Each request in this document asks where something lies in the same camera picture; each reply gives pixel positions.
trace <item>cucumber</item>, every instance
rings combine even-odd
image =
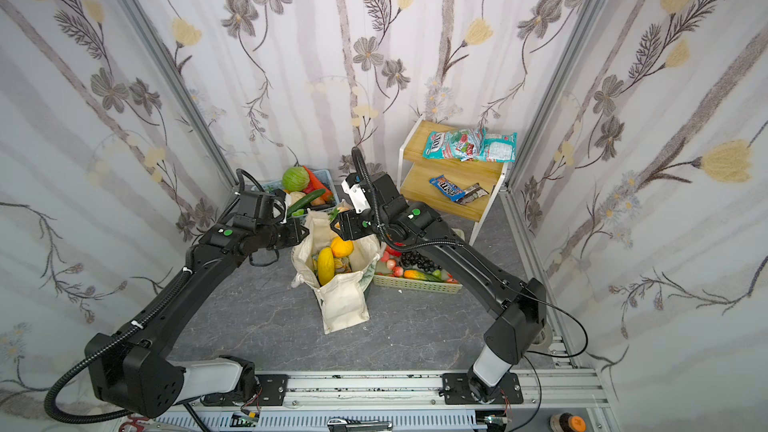
[[[295,201],[293,204],[291,204],[290,207],[288,207],[288,211],[286,212],[286,215],[289,217],[293,215],[293,213],[300,208],[307,207],[310,202],[315,200],[318,197],[321,197],[322,194],[326,193],[326,190],[324,188],[321,188],[320,190],[313,190],[309,194],[303,196],[299,200]]]

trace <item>floral wallpaper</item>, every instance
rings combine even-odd
[[[139,0],[232,167],[392,169],[419,117],[529,127],[584,0]]]
[[[515,177],[622,430],[761,428],[767,46],[763,0],[608,0]]]
[[[49,385],[168,283],[229,187],[116,0],[0,9],[0,422],[43,430]],[[87,376],[60,401],[100,404]]]

